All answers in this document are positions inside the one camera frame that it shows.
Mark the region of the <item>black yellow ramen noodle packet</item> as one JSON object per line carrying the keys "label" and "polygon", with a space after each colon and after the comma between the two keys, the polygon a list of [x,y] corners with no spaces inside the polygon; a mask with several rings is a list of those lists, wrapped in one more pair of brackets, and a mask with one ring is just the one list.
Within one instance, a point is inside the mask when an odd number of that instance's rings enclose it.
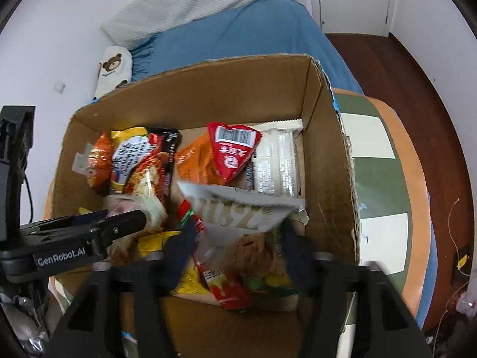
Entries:
{"label": "black yellow ramen noodle packet", "polygon": [[111,132],[110,193],[156,196],[163,205],[171,197],[177,129],[133,127]]}

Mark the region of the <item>blue bed sheet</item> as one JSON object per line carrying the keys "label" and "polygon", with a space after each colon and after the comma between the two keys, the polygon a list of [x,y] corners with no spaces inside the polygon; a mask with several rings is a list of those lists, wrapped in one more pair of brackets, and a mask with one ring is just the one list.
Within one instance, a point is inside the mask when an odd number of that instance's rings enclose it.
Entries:
{"label": "blue bed sheet", "polygon": [[132,80],[203,61],[305,54],[319,61],[334,88],[363,91],[308,10],[294,0],[257,0],[138,41],[129,48]]}

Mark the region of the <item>orange cuicuijiao snack bag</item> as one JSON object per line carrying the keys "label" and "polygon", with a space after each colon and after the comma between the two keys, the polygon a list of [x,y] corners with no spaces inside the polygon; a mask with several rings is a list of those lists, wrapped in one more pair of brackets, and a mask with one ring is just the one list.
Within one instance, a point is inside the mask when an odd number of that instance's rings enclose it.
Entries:
{"label": "orange cuicuijiao snack bag", "polygon": [[108,133],[95,142],[87,159],[86,179],[89,187],[99,195],[109,192],[114,147]]}

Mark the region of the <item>orange snack packet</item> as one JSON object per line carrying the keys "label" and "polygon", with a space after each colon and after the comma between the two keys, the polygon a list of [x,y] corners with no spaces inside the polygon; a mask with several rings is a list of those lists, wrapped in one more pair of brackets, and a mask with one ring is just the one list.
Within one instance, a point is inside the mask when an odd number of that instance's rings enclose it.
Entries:
{"label": "orange snack packet", "polygon": [[175,154],[177,172],[181,180],[199,184],[223,186],[224,179],[218,171],[213,147],[208,133],[194,140]]}

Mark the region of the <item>egg snack clear packet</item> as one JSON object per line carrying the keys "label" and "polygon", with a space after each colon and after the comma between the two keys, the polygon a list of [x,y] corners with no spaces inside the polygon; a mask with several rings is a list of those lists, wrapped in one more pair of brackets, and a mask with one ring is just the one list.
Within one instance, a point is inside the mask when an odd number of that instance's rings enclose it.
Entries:
{"label": "egg snack clear packet", "polygon": [[155,195],[110,195],[105,198],[104,206],[108,210],[109,217],[136,210],[143,212],[145,224],[142,229],[146,231],[158,229],[167,220],[167,210]]}

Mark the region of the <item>white silver wafer packet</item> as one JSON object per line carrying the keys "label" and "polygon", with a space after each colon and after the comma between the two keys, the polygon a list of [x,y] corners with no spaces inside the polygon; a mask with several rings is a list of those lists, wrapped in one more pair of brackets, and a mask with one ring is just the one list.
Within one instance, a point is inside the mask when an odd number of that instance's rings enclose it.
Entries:
{"label": "white silver wafer packet", "polygon": [[295,139],[302,132],[302,120],[270,121],[252,128],[262,137],[246,165],[248,189],[299,197],[301,180]]}

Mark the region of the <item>red triangular snack packet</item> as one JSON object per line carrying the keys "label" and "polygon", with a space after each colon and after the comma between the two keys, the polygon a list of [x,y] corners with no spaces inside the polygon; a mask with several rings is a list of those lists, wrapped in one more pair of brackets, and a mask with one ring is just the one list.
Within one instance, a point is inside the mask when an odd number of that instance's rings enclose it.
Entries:
{"label": "red triangular snack packet", "polygon": [[207,124],[213,157],[224,184],[243,170],[262,139],[262,133],[245,125]]}

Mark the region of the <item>white closet door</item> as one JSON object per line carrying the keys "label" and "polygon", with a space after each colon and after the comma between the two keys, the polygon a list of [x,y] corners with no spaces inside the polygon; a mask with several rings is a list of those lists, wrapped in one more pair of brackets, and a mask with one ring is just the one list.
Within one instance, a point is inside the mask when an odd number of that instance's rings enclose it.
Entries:
{"label": "white closet door", "polygon": [[394,0],[311,0],[315,21],[324,33],[387,36]]}

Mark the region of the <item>white bear print pillow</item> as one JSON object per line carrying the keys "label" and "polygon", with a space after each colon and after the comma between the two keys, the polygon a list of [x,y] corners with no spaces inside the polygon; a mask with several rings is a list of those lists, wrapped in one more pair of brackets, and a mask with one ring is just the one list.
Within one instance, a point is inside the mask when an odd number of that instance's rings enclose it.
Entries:
{"label": "white bear print pillow", "polygon": [[132,80],[132,69],[133,58],[126,48],[107,47],[100,62],[93,100],[98,100],[111,91],[128,85]]}

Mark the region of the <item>silver grey snack bag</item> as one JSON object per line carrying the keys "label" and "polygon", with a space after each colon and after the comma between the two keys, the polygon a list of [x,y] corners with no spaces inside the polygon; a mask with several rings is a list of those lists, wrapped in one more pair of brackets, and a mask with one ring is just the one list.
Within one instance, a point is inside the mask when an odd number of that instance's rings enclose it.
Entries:
{"label": "silver grey snack bag", "polygon": [[309,221],[300,198],[187,181],[179,181],[177,187],[219,247],[246,234],[275,229],[288,217],[301,226]]}

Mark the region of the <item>brown cardboard box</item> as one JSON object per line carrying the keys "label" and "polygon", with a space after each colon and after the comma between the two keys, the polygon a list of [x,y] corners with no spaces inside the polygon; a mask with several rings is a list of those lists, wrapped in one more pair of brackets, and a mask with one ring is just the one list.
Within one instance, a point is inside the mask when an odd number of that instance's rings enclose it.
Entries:
{"label": "brown cardboard box", "polygon": [[[354,264],[359,224],[349,149],[325,75],[307,56],[208,61],[131,84],[79,109],[62,143],[52,215],[103,207],[85,176],[73,169],[79,153],[103,131],[175,128],[189,142],[213,121],[257,124],[296,118],[304,126],[306,235],[317,249]],[[161,310],[177,351],[186,357],[296,357],[309,316],[307,307],[235,314],[177,297],[162,299]]]}

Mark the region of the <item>green white checkered cloth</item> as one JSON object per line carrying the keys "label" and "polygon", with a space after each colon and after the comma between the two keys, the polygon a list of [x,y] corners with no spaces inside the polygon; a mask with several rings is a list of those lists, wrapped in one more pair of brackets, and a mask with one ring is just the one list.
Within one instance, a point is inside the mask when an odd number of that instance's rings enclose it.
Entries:
{"label": "green white checkered cloth", "polygon": [[350,140],[360,218],[360,262],[381,264],[418,326],[432,303],[437,250],[419,156],[394,109],[336,89]]}

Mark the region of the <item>yellow snack packet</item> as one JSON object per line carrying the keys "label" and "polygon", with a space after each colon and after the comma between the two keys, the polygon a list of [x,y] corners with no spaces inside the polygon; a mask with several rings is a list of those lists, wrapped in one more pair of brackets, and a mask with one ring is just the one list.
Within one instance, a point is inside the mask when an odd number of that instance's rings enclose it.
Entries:
{"label": "yellow snack packet", "polygon": [[176,297],[209,296],[211,293],[205,287],[192,256],[185,252],[186,247],[182,244],[176,245],[176,241],[173,240],[172,249],[168,249],[167,243],[171,238],[177,236],[180,236],[178,230],[162,231],[139,237],[136,255],[139,258],[146,258],[154,252],[166,251],[167,284],[171,287],[170,295]]}

